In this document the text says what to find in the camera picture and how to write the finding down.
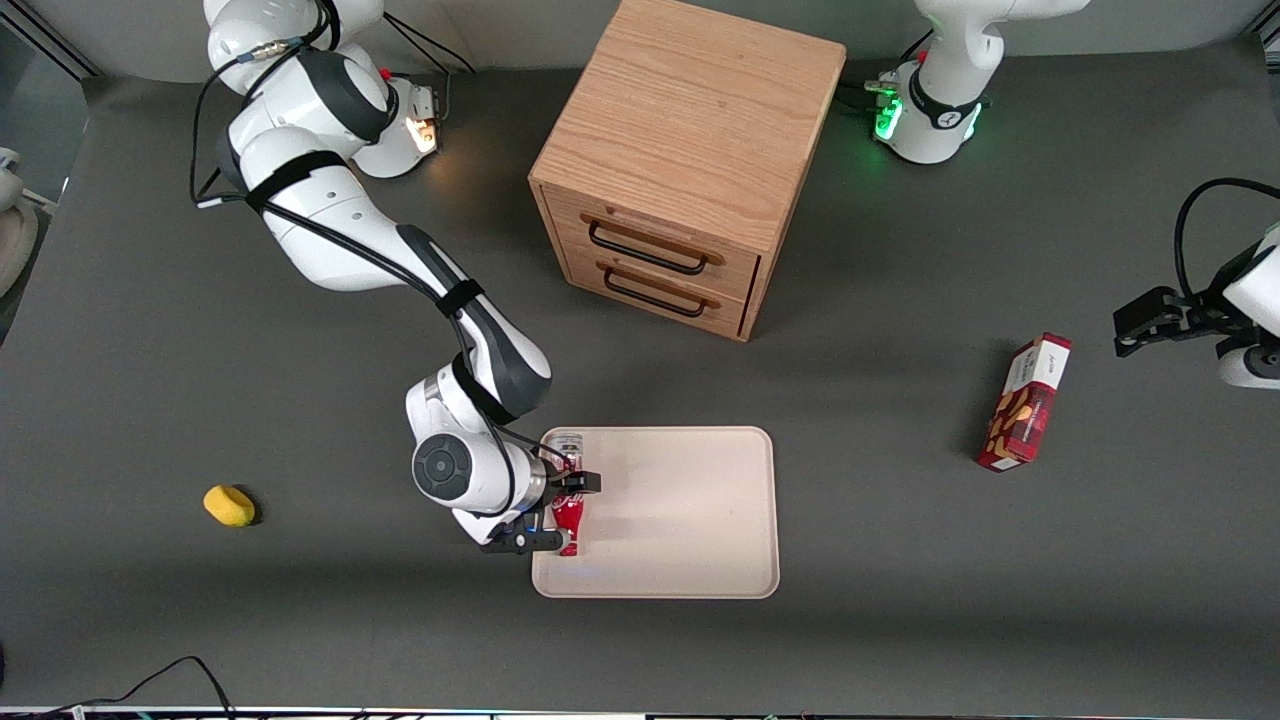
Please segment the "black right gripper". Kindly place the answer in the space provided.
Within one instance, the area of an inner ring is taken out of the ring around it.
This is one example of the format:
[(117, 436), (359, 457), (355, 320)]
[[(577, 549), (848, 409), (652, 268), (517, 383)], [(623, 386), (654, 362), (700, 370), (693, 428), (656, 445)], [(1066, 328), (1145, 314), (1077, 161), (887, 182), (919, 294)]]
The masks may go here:
[(602, 491), (600, 474), (576, 471), (575, 445), (544, 445), (538, 451), (524, 451), (516, 462), (515, 480), (515, 507), (521, 511), (515, 520), (516, 533), (548, 528), (547, 515), (561, 496)]

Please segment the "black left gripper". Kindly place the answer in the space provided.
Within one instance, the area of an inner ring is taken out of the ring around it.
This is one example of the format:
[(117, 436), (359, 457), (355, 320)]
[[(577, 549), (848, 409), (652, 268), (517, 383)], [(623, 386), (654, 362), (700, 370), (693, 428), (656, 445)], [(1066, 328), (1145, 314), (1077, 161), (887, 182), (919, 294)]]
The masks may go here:
[(1225, 290), (1244, 274), (1254, 254), (1254, 250), (1244, 250), (1225, 263), (1210, 284), (1192, 296), (1190, 305), (1174, 288), (1158, 286), (1116, 310), (1116, 356), (1130, 357), (1143, 347), (1162, 342), (1253, 331), (1256, 324), (1226, 300)]

